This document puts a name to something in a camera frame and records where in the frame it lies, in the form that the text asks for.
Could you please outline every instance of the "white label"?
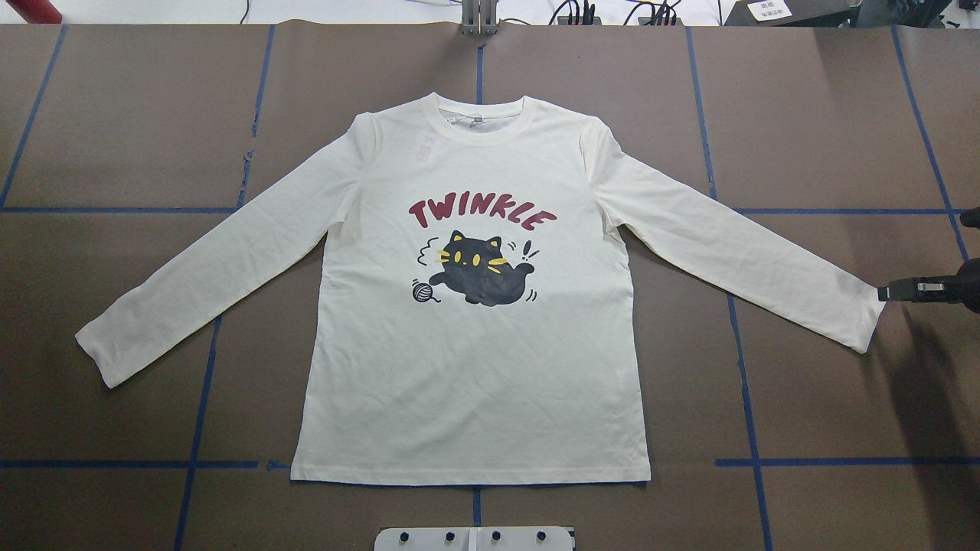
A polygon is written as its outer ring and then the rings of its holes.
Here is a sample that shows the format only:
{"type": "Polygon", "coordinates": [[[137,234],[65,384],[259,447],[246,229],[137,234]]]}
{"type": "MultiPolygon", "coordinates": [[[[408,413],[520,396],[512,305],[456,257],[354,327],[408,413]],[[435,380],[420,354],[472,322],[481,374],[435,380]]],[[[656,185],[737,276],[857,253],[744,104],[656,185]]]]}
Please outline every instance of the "white label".
{"type": "Polygon", "coordinates": [[[748,6],[756,21],[772,21],[793,15],[783,0],[765,0],[764,2],[748,4],[748,6]]]}

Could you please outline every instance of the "white long-sleeve shirt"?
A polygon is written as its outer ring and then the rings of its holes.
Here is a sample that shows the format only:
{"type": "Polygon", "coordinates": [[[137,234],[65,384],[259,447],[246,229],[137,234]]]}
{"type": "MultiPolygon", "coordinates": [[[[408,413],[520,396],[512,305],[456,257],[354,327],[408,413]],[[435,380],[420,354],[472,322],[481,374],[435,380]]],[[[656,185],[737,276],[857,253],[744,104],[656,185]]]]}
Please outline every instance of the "white long-sleeve shirt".
{"type": "Polygon", "coordinates": [[[625,155],[600,120],[434,93],[358,115],[76,338],[116,386],[327,233],[293,478],[646,480],[620,225],[866,350],[873,287],[625,155]]]}

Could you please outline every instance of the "printed graphic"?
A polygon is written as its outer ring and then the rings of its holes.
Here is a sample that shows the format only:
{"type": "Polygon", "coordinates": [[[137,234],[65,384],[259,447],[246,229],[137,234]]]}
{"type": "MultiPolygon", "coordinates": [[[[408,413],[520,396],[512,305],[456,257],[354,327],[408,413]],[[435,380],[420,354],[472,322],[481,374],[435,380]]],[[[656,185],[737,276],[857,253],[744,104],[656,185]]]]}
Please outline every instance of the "printed graphic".
{"type": "MultiPolygon", "coordinates": [[[[501,254],[500,246],[500,237],[475,239],[454,230],[436,261],[442,264],[443,271],[430,277],[428,285],[417,283],[413,296],[418,302],[430,299],[438,302],[433,297],[433,287],[445,284],[464,295],[470,304],[497,306],[517,301],[524,294],[525,280],[534,273],[534,267],[526,262],[511,266],[501,254]]],[[[530,247],[528,241],[524,245],[525,260],[540,252],[528,256],[530,247]]],[[[532,294],[537,297],[537,293],[532,291],[532,294]]]]}

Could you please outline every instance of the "white bracket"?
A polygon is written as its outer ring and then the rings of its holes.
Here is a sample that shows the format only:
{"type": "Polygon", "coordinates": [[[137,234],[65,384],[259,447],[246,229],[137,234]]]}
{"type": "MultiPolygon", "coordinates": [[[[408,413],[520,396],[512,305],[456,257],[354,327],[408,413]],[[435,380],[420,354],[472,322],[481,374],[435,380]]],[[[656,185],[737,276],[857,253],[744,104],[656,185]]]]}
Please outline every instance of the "white bracket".
{"type": "Polygon", "coordinates": [[[462,34],[497,34],[497,0],[463,0],[462,34]]]}
{"type": "Polygon", "coordinates": [[[386,528],[374,551],[574,551],[575,530],[561,526],[386,528]]]}

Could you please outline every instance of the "black cat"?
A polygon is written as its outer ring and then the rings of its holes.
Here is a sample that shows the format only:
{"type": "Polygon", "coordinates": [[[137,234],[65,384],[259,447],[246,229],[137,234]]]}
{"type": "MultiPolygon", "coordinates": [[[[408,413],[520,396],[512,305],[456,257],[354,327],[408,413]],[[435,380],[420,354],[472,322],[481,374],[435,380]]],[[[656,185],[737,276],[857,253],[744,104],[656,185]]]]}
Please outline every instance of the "black cat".
{"type": "Polygon", "coordinates": [[[530,264],[512,267],[500,254],[500,237],[471,239],[453,231],[439,251],[444,272],[429,278],[430,285],[446,286],[466,297],[470,304],[511,304],[524,294],[524,279],[534,273],[530,264]]]}

